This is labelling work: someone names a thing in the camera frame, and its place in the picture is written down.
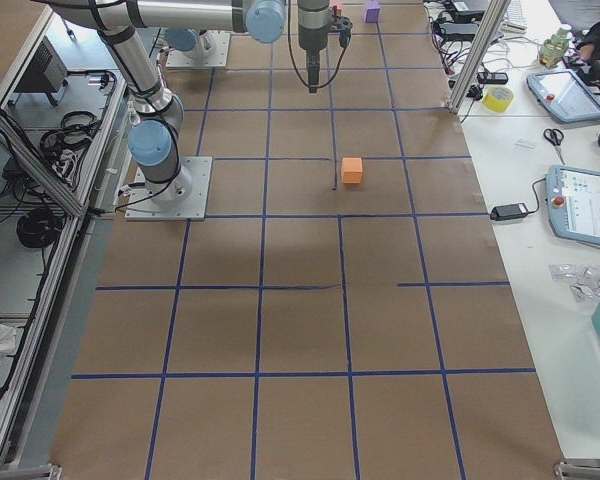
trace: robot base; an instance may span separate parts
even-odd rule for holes
[[[214,67],[226,67],[229,56],[229,32],[218,32],[216,34],[216,48],[208,57],[191,58],[184,53],[174,50],[167,57],[167,69],[169,70],[193,70]]]
[[[211,157],[181,157],[182,168],[192,177],[191,193],[182,200],[156,202],[145,200],[130,206],[125,212],[127,220],[204,220],[211,180]],[[138,169],[135,182],[144,182],[144,175]],[[139,189],[131,193],[129,203],[146,198],[147,191]]]

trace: white table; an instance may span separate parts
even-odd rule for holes
[[[523,9],[528,38],[542,41],[559,24],[547,0],[523,0]],[[537,47],[511,42],[510,47],[514,64],[534,62]],[[487,66],[495,71],[507,65]],[[600,122],[559,125],[527,89],[527,74],[543,69],[509,70],[507,86],[515,94],[509,109],[497,114],[477,103],[463,123],[489,208],[521,201],[535,208],[531,184],[559,164],[553,146],[542,138],[545,128],[564,131],[567,165],[600,170]],[[461,118],[469,105],[470,100],[464,102]],[[536,146],[516,145],[519,139]],[[600,251],[553,235],[542,205],[544,187],[541,193],[538,213],[494,223],[494,232],[562,451],[566,458],[600,458],[600,344],[591,323],[595,304],[577,303],[568,284],[552,280],[548,269],[563,263],[600,265]]]

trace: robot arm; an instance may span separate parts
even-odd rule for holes
[[[286,18],[284,0],[33,1],[49,5],[70,22],[98,31],[127,81],[135,110],[143,120],[129,134],[129,149],[145,175],[147,190],[152,197],[158,192],[160,201],[188,193],[189,179],[181,168],[177,148],[184,108],[163,84],[135,29],[248,31],[254,39],[272,43],[282,35]],[[329,0],[298,0],[298,16],[299,42],[307,52],[309,80],[305,85],[316,92],[320,51],[326,48],[334,23],[342,19],[331,13]]]

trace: green bottle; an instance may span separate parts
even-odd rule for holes
[[[540,47],[540,63],[547,68],[555,68],[562,57],[567,53],[571,39],[571,25],[562,24],[558,31],[551,35]]]

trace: scissors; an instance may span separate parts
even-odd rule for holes
[[[560,162],[562,162],[563,165],[566,165],[564,163],[564,158],[562,158],[562,148],[560,147],[562,140],[564,140],[564,133],[562,133],[562,130],[557,128],[547,128],[544,131],[544,138],[556,149]]]

